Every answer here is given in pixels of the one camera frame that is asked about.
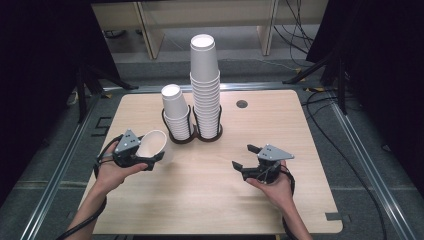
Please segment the tripod leg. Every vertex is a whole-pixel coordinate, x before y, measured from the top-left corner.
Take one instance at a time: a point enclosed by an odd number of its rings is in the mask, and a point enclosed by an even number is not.
[[[77,94],[78,104],[80,110],[80,117],[78,122],[81,123],[87,113],[87,103],[85,101],[85,89],[84,89],[84,68],[79,67],[77,72]]]
[[[342,58],[339,59],[339,81],[337,83],[337,99],[339,108],[343,114],[346,115],[346,102],[345,102],[345,65]]]
[[[122,81],[121,79],[117,79],[113,76],[110,76],[109,74],[101,71],[100,69],[93,67],[93,66],[87,66],[88,69],[90,69],[90,71],[92,71],[93,73],[100,75],[102,77],[104,77],[105,79],[111,81],[112,83],[115,83],[116,85],[126,89],[126,90],[133,90],[133,89],[137,89],[137,86],[132,86],[129,85],[128,83]]]
[[[283,81],[283,84],[295,84],[295,83],[298,83],[300,80],[302,80],[305,77],[311,75],[316,70],[318,70],[321,67],[323,67],[324,65],[326,65],[328,63],[328,61],[330,60],[330,56],[331,56],[331,54],[327,55],[325,58],[321,59],[319,62],[315,63],[314,65],[312,65],[311,67],[309,67],[308,69],[306,69],[305,72],[297,75],[296,77],[294,77],[294,78],[292,78],[292,79],[290,79],[288,81]]]

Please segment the table top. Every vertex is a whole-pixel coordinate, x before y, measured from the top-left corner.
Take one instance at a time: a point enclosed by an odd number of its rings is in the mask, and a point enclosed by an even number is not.
[[[192,105],[192,94],[184,97]],[[237,107],[239,100],[248,106]],[[284,233],[278,210],[232,167],[232,161],[258,165],[248,144],[271,144],[294,154],[287,166],[296,179],[294,200],[306,227],[311,233],[342,230],[340,220],[326,219],[325,213],[337,207],[296,92],[221,92],[221,106],[221,138],[171,142],[172,162],[132,175],[108,194],[95,234]],[[137,136],[155,129],[168,134],[162,108],[161,94],[124,96],[104,145],[127,129]],[[94,181],[91,176],[84,197]]]

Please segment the short stack of cups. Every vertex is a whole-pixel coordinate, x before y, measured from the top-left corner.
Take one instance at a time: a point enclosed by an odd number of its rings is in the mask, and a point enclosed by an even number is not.
[[[162,88],[162,117],[170,132],[171,139],[184,141],[194,134],[194,126],[190,118],[190,106],[187,105],[181,88],[169,84]]]

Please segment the forearm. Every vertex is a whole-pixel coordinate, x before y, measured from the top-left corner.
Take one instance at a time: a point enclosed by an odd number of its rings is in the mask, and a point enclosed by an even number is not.
[[[71,224],[69,225],[68,230],[91,217],[101,207],[105,198],[106,193],[97,188],[95,184],[90,189],[89,193],[87,194],[87,197],[81,204],[81,207],[78,209],[78,212],[72,220]],[[91,239],[95,224],[96,220],[94,220],[84,228],[80,229],[79,231],[75,232],[66,239]]]
[[[297,239],[312,239],[312,236],[309,234],[308,229],[303,223],[302,218],[300,217],[293,200],[287,201],[284,205],[280,205],[278,207],[282,211],[284,220],[286,221],[288,228],[296,236]]]

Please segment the cable on floor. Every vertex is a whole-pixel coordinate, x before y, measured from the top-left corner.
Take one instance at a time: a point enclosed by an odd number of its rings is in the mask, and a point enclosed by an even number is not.
[[[378,216],[379,216],[379,220],[381,223],[381,228],[382,228],[382,233],[383,233],[383,240],[387,239],[387,232],[386,232],[386,227],[384,224],[384,219],[383,219],[383,214],[381,212],[381,209],[378,205],[377,200],[375,199],[374,195],[371,193],[370,189],[368,188],[368,186],[366,185],[365,181],[361,178],[361,176],[359,176],[359,173],[357,172],[357,170],[355,169],[355,167],[353,166],[352,162],[347,158],[347,156],[341,151],[341,149],[330,139],[330,137],[328,137],[328,135],[324,132],[324,130],[320,127],[320,125],[318,124],[318,122],[316,121],[315,117],[313,116],[313,114],[311,113],[311,110],[309,108],[309,105],[312,104],[313,102],[311,102],[311,99],[313,98],[313,96],[315,96],[318,93],[322,93],[322,92],[314,92],[312,93],[307,101],[306,101],[306,110],[310,116],[310,118],[312,119],[312,121],[314,122],[315,126],[318,128],[318,130],[322,133],[322,135],[328,140],[328,142],[337,150],[337,152],[339,152],[339,154],[343,157],[343,159],[346,161],[346,163],[349,165],[350,169],[352,170],[352,172],[355,174],[356,178],[359,180],[359,182],[361,183],[361,185],[364,187],[364,189],[367,191],[368,195],[370,196],[372,202],[375,205],[375,208],[377,210]]]

